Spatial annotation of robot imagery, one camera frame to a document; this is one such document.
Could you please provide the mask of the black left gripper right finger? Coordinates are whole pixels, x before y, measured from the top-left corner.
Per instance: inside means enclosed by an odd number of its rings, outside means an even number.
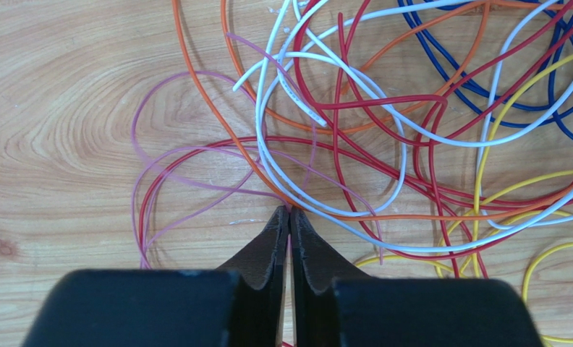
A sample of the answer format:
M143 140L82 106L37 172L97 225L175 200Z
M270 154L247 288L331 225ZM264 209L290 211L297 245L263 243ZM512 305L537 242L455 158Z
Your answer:
M297 346L541 346L525 304L492 279L378 278L290 213Z

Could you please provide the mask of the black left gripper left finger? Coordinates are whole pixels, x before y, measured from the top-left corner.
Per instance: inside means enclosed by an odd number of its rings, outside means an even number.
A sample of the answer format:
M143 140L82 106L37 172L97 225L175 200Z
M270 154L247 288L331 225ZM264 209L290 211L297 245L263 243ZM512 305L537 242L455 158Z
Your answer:
M51 290L24 346L280 346L289 212L213 270L84 269Z

